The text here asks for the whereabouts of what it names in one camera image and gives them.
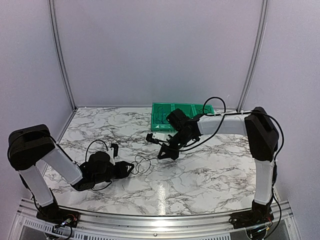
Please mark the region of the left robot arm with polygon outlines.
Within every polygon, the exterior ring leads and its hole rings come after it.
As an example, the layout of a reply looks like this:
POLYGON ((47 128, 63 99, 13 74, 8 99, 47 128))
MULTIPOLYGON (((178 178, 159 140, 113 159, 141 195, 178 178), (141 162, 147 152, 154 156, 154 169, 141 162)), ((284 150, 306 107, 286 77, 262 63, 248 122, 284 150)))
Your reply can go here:
POLYGON ((44 161, 58 172, 78 192, 93 190, 95 185, 124 179, 134 169, 132 163, 115 161, 118 145, 113 143, 106 151, 86 155, 82 164, 77 164, 51 136, 45 124, 39 124, 13 131, 8 137, 7 158, 19 173, 25 187, 32 193, 39 205, 37 218, 58 223, 76 212, 68 212, 58 206, 37 162, 44 161))

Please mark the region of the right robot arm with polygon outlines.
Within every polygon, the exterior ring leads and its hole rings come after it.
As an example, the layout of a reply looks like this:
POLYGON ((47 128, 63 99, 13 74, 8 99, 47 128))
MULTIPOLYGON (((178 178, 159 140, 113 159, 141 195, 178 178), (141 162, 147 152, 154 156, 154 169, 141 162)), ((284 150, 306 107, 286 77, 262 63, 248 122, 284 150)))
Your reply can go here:
POLYGON ((216 135, 240 135, 247 137, 249 150, 255 163, 255 194, 251 209, 233 213, 233 224, 258 224, 272 220, 271 204, 274 200, 274 185, 277 180, 277 156, 283 148, 284 133, 277 120, 267 114, 263 107, 246 112, 202 112, 187 116, 180 108, 166 117, 176 133, 161 143, 158 159, 176 160, 192 140, 200 146, 200 138, 210 140, 216 135))

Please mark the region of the left green storage bin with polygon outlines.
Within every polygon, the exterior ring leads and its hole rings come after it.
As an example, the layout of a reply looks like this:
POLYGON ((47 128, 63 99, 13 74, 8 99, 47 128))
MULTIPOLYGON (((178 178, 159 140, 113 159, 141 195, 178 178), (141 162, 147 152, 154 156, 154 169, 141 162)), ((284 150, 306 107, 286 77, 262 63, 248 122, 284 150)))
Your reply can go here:
POLYGON ((172 103, 153 102, 151 110, 150 129, 153 132, 173 131, 167 121, 167 116, 172 112, 172 103))

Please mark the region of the green storage bin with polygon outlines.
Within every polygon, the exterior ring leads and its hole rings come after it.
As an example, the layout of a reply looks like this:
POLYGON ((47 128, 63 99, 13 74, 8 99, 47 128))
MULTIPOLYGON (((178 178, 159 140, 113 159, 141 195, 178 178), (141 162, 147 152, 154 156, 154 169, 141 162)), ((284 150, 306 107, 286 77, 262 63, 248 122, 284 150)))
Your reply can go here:
POLYGON ((172 103, 153 102, 151 110, 150 129, 153 132, 173 131, 167 121, 167 116, 172 112, 172 103))
POLYGON ((171 104, 171 110, 174 111, 176 109, 180 109, 183 111, 185 115, 187 115, 189 118, 192 118, 195 116, 194 111, 194 105, 190 103, 172 103, 171 104))
POLYGON ((215 113, 214 108, 210 104, 207 104, 205 106, 203 106, 202 104, 193 104, 192 108, 193 108, 194 116, 198 114, 212 115, 215 113))

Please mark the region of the middle green storage bin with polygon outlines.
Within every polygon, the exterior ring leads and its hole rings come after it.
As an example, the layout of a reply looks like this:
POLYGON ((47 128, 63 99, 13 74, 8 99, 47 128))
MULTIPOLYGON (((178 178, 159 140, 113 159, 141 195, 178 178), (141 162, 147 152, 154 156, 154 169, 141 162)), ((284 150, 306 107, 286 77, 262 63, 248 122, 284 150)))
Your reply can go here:
POLYGON ((195 116, 194 111, 194 105, 190 103, 172 103, 171 104, 171 110, 174 111, 176 109, 180 109, 183 111, 185 115, 187 115, 189 118, 192 118, 195 116))

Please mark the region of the right green storage bin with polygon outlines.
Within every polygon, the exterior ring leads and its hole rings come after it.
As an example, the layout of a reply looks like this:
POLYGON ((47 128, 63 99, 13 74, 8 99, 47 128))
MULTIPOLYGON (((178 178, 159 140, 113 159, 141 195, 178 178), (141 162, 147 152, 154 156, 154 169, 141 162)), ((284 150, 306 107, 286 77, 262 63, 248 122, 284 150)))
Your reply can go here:
POLYGON ((194 116, 198 114, 212 115, 215 113, 214 108, 210 104, 207 104, 205 106, 203 106, 202 104, 193 104, 192 108, 193 108, 194 116))

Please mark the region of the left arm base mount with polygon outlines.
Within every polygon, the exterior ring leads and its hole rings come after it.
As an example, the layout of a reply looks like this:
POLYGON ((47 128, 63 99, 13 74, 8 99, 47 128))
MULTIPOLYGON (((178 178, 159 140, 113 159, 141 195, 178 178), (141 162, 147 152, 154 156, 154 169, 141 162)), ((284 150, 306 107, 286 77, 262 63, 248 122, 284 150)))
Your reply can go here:
POLYGON ((60 209, 58 210, 56 216, 43 215, 39 211, 36 214, 36 218, 55 224, 56 226, 69 226, 76 228, 78 225, 80 213, 73 210, 60 209))

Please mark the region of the front aluminium rail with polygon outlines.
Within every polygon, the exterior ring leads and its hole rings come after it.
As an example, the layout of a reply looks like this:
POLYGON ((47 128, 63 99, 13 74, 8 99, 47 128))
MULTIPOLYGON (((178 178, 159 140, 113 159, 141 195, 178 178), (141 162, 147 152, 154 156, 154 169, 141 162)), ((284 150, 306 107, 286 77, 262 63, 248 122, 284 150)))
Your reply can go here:
MULTIPOLYGON (((189 216, 134 216, 79 210, 73 240, 247 240, 257 227, 235 229, 228 212, 189 216)), ((23 239, 27 230, 37 230, 33 239, 47 235, 65 238, 68 229, 54 230, 54 224, 36 218, 32 201, 22 200, 9 239, 23 239)))

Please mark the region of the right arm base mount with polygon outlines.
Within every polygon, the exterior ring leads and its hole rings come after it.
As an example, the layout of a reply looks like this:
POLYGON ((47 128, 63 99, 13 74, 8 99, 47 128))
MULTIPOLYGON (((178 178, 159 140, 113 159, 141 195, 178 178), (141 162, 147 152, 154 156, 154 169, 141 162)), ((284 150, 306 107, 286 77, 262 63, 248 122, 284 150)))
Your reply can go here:
POLYGON ((234 229, 240 229, 271 223, 273 220, 274 215, 271 211, 263 213, 261 210, 251 209, 232 213, 228 222, 234 229))

